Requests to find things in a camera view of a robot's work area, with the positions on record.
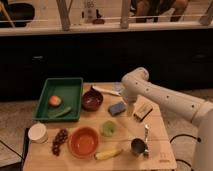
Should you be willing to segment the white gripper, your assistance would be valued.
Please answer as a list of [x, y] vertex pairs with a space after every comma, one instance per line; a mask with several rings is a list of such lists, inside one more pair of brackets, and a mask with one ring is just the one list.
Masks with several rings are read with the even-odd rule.
[[134, 103], [137, 101], [138, 95], [126, 88], [121, 91], [121, 97], [127, 103], [126, 113], [128, 117], [131, 117], [134, 113]]

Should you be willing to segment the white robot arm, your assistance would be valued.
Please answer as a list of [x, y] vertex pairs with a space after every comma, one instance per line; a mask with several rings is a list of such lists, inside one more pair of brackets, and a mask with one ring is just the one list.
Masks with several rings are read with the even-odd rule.
[[155, 85], [148, 81], [149, 73], [139, 67], [125, 74], [121, 96], [134, 104], [139, 95], [168, 108], [198, 128], [192, 171], [213, 171], [213, 102]]

